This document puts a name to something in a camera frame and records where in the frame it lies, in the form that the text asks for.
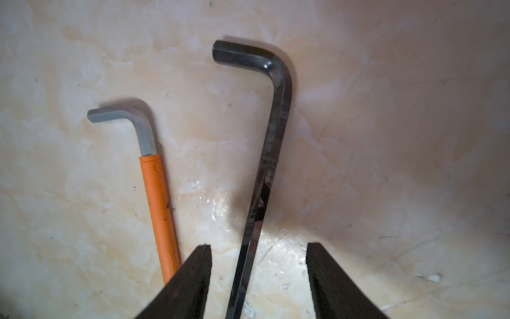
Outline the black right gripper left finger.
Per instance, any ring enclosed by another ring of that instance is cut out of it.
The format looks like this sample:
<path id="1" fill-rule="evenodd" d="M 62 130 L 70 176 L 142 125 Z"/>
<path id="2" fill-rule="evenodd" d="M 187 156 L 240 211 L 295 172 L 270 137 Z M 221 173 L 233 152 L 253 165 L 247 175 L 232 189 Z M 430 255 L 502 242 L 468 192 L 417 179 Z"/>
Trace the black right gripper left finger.
<path id="1" fill-rule="evenodd" d="M 210 245 L 199 245 L 137 318 L 202 318 L 211 280 Z"/>

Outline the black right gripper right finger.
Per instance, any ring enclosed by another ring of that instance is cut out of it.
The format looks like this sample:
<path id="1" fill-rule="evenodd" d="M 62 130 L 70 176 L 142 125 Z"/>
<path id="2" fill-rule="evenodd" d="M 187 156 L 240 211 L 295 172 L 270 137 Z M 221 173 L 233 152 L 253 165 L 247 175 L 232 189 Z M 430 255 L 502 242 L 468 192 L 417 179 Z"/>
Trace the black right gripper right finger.
<path id="1" fill-rule="evenodd" d="M 308 243 L 305 261 L 317 318 L 387 318 L 321 243 Z"/>

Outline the orange handled hex key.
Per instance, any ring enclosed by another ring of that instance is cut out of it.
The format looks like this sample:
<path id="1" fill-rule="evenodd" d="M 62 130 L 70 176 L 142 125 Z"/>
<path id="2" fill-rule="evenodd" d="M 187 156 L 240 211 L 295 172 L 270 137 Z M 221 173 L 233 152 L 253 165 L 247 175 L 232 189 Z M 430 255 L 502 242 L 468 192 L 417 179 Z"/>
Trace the orange handled hex key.
<path id="1" fill-rule="evenodd" d="M 125 119 L 134 126 L 141 151 L 139 163 L 163 282 L 167 284 L 179 270 L 181 259 L 162 159 L 155 144 L 152 125 L 146 114 L 136 106 L 105 106 L 92 109 L 87 112 L 87 119 L 92 123 Z"/>

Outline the long black hex key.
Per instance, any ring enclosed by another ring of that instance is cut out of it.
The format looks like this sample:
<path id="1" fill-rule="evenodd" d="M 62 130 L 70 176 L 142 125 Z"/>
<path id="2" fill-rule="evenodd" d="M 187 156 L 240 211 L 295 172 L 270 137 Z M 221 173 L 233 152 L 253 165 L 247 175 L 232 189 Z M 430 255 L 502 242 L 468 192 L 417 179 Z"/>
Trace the long black hex key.
<path id="1" fill-rule="evenodd" d="M 293 82 L 285 62 L 260 47 L 217 40 L 212 57 L 219 64 L 263 73 L 273 84 L 272 107 L 226 313 L 227 318 L 240 318 L 290 115 Z"/>

